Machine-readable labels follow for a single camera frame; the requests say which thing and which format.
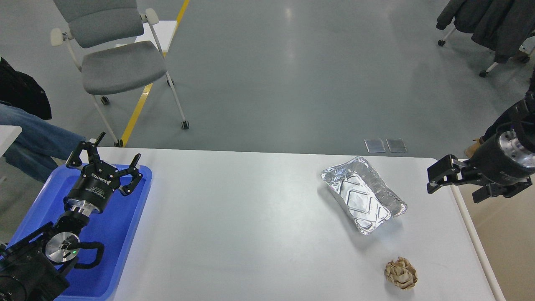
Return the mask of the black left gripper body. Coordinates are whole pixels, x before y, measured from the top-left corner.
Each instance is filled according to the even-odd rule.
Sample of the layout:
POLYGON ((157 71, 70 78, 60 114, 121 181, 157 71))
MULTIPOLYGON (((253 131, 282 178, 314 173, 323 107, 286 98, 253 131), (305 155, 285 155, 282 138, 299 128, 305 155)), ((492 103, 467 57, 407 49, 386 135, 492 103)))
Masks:
POLYGON ((114 190, 119 187, 118 168, 103 162, 86 164, 69 194, 64 198, 65 210, 90 205, 92 213, 104 212, 114 190))

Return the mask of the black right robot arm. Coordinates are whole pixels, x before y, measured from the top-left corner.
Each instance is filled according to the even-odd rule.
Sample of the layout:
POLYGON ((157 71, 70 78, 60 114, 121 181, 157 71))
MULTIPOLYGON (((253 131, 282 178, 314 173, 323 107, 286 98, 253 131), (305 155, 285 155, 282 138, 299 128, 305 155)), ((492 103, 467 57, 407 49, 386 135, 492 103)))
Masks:
POLYGON ((443 186, 478 185, 472 194, 480 203, 491 197, 511 198, 532 185, 535 172, 534 84, 483 136, 466 149, 467 160, 447 155, 427 169, 427 192, 443 186))

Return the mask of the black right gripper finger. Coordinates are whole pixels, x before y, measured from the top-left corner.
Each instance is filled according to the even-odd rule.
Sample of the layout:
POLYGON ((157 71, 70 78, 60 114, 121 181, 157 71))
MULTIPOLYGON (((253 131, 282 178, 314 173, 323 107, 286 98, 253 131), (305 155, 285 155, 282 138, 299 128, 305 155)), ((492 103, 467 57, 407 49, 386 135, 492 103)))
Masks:
POLYGON ((473 192, 473 202, 479 204, 488 198, 502 196, 505 193, 507 193, 507 188, 505 186, 500 184, 487 184, 473 192))
POLYGON ((451 154, 444 156, 427 169, 427 192, 432 194, 443 186, 465 184, 466 181, 459 175, 466 168, 468 168, 468 164, 459 161, 456 156, 451 154))

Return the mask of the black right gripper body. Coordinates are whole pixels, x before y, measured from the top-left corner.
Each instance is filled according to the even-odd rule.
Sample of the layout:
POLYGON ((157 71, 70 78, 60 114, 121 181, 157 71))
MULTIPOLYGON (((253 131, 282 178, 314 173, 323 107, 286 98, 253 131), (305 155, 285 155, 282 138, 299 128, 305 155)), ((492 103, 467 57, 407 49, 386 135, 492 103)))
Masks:
POLYGON ((500 184, 507 188, 504 197, 516 196, 533 184, 534 150, 523 145, 515 131, 491 135, 464 162, 468 164, 461 172, 465 184, 500 184))

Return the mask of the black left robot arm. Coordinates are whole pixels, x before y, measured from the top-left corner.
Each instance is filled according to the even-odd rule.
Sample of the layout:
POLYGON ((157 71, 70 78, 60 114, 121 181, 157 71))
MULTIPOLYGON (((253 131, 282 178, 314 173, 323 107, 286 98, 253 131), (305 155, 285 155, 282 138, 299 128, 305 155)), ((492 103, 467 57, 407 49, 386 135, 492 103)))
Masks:
POLYGON ((97 267, 105 244, 82 241, 84 227, 92 214, 101 214, 113 194, 131 195, 143 174, 137 153, 130 165, 120 169, 101 159, 96 140, 80 141, 65 164, 80 171, 71 190, 62 198, 64 212, 15 244, 1 251, 2 301, 52 301, 70 286, 67 275, 73 269, 97 267))

